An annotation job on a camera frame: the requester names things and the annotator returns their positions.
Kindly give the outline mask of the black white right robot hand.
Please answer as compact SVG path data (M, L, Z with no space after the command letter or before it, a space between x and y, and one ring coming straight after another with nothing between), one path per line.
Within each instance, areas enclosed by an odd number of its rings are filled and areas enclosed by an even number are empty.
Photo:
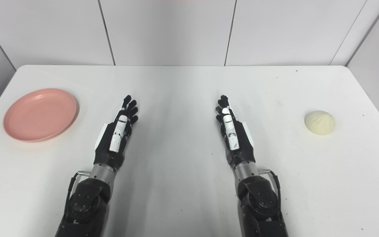
M254 163L254 147L250 141L248 129L237 120L229 104L229 98L221 95L215 108L216 119L220 124L221 136L226 145L226 160L234 168L240 163Z

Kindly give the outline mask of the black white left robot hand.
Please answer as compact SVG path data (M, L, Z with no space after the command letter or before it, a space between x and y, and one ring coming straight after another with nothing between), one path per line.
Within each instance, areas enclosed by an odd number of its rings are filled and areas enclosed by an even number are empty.
M115 119L102 131L99 144L95 149L94 165L104 164L115 171L124 162L124 151L132 134L133 125L138 121L137 101L131 95L124 98L121 109Z

